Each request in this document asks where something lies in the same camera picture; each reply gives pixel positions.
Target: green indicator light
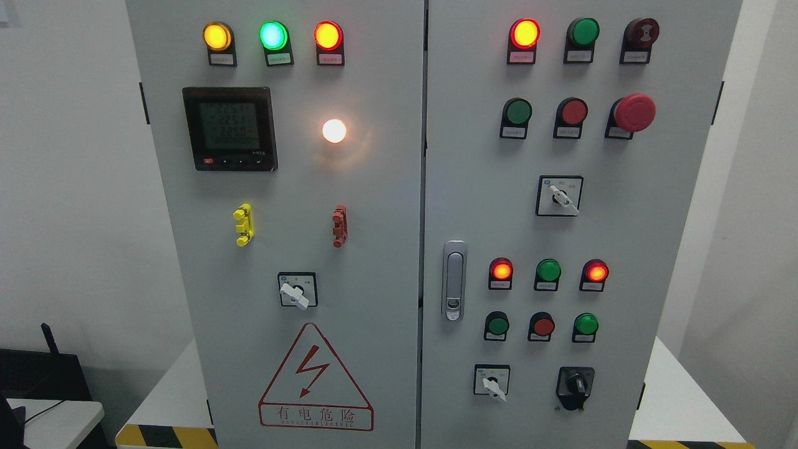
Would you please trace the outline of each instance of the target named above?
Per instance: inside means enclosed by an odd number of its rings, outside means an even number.
[[[280,22],[266,22],[260,26],[260,41],[266,50],[280,50],[288,43],[288,30]]]
[[[507,119],[515,125],[521,125],[532,116],[532,107],[523,100],[517,100],[507,108]]]
[[[538,277],[546,282],[554,282],[559,279],[562,272],[557,260],[546,259],[538,264]]]
[[[495,318],[488,324],[488,330],[495,336],[505,334],[509,328],[510,324],[502,318]]]
[[[578,18],[568,27],[568,39],[575,46],[586,47],[599,38],[599,23],[594,18]]]
[[[580,334],[589,336],[598,331],[599,321],[596,320],[595,315],[592,313],[583,313],[582,315],[576,317],[574,327],[576,327],[576,331]]]

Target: gray metal panel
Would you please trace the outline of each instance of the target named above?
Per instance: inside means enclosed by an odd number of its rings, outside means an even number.
[[[128,11],[220,446],[412,447],[423,2],[130,1]],[[345,67],[316,66],[313,30],[326,19],[343,29]],[[266,20],[288,28],[294,66],[266,67]],[[233,29],[237,68],[208,65],[209,21]],[[276,172],[194,170],[180,89],[198,85],[271,88]],[[334,117],[349,128],[339,145],[321,137]],[[238,248],[231,214],[244,201],[256,235]],[[341,249],[330,219],[338,204],[350,234]],[[316,272],[318,307],[280,307],[280,271]],[[309,321],[373,405],[373,431],[260,425],[259,400]]]
[[[429,5],[429,71],[422,447],[625,447],[697,176],[740,2],[525,2]],[[517,19],[541,26],[534,66],[505,64]],[[569,23],[598,19],[595,62],[564,65]],[[648,66],[620,66],[626,24],[656,18],[662,34]],[[632,141],[606,140],[610,107],[630,93],[658,106]],[[581,140],[552,139],[557,105],[581,97],[590,112]],[[502,106],[533,107],[528,138],[499,139]],[[579,217],[537,217],[541,175],[584,176]],[[445,242],[468,245],[461,321],[440,313]],[[488,291],[488,265],[514,266],[510,292]],[[535,292],[536,265],[563,267],[559,291]],[[604,259],[604,292],[580,292],[583,265]],[[485,316],[506,312],[506,342],[484,341]],[[535,312],[557,324],[550,343],[528,342]],[[594,344],[571,328],[593,312]],[[507,403],[473,395],[474,364],[509,364]],[[559,367],[595,368],[584,411],[558,410]]]

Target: lightning bolt symbol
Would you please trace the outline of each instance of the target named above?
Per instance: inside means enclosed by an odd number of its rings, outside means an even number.
[[[303,388],[302,392],[299,393],[300,398],[310,393],[310,387],[316,382],[316,379],[321,377],[322,373],[327,369],[327,367],[330,366],[330,364],[323,364],[315,367],[305,368],[305,365],[307,365],[308,362],[310,362],[310,359],[313,358],[313,356],[316,354],[317,351],[318,351],[318,346],[314,344],[307,352],[307,356],[305,356],[305,359],[302,361],[302,364],[300,364],[299,368],[297,368],[296,372],[297,374],[318,369],[316,377],[314,377],[313,380],[310,381],[310,384],[307,387]]]

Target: black cable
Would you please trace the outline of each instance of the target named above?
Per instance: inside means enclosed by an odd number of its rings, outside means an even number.
[[[55,403],[54,405],[51,405],[50,407],[47,407],[46,409],[38,412],[36,415],[33,415],[30,418],[26,419],[25,422],[22,423],[22,426],[20,427],[19,431],[22,431],[22,428],[24,428],[25,425],[27,423],[29,423],[33,418],[36,418],[37,416],[41,415],[42,413],[44,413],[46,411],[53,410],[55,407],[58,407],[59,405],[63,404],[64,402],[66,402],[66,399],[62,399],[62,400],[58,401],[57,403]]]

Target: electrical control cabinet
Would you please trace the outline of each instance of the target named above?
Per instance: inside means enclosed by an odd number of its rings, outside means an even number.
[[[219,445],[414,447],[424,2],[128,13]]]
[[[626,446],[739,7],[429,1],[421,447]]]

